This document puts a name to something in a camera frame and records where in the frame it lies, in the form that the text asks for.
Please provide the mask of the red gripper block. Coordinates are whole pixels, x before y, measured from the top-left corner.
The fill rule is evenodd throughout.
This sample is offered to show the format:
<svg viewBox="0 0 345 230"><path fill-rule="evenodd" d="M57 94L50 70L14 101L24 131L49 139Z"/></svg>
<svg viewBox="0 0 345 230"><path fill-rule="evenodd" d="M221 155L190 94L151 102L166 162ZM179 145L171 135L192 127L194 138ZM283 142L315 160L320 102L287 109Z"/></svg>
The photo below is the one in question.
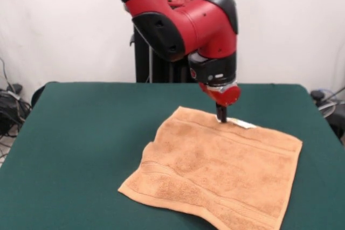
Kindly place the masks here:
<svg viewBox="0 0 345 230"><path fill-rule="evenodd" d="M236 82L211 87L209 85L199 83L200 88L202 91L211 97L216 102L216 114L217 119L221 121L221 123L227 122L227 107L234 104L241 95L241 90Z"/></svg>

